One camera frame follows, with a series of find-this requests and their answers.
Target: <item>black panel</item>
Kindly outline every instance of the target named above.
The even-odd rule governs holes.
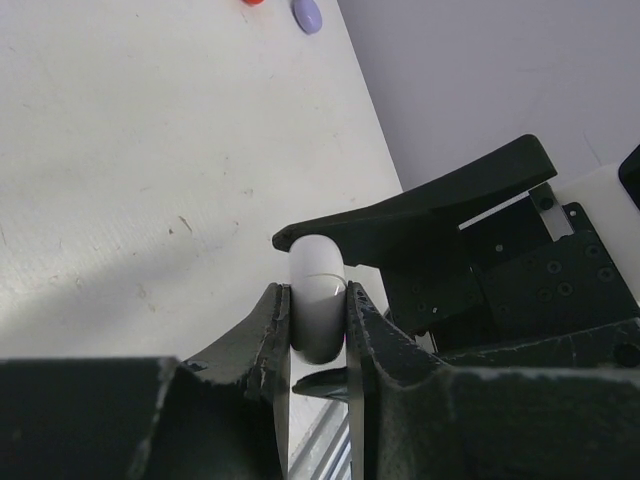
[[[622,162],[618,170],[618,178],[633,203],[640,209],[640,146]]]

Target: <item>white table surface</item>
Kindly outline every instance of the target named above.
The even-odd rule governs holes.
[[[288,280],[280,228],[400,191],[319,3],[0,1],[0,357],[189,356]]]

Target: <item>purple object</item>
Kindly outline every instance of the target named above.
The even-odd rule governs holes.
[[[300,28],[309,35],[322,28],[322,14],[314,0],[293,0],[293,14]]]

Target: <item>white wall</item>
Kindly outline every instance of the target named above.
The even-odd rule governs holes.
[[[637,0],[339,0],[405,189],[523,133],[556,184],[640,143]]]

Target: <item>white capsule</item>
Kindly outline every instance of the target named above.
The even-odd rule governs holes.
[[[296,240],[289,251],[291,346],[303,360],[334,360],[344,340],[347,284],[340,249],[322,235]]]

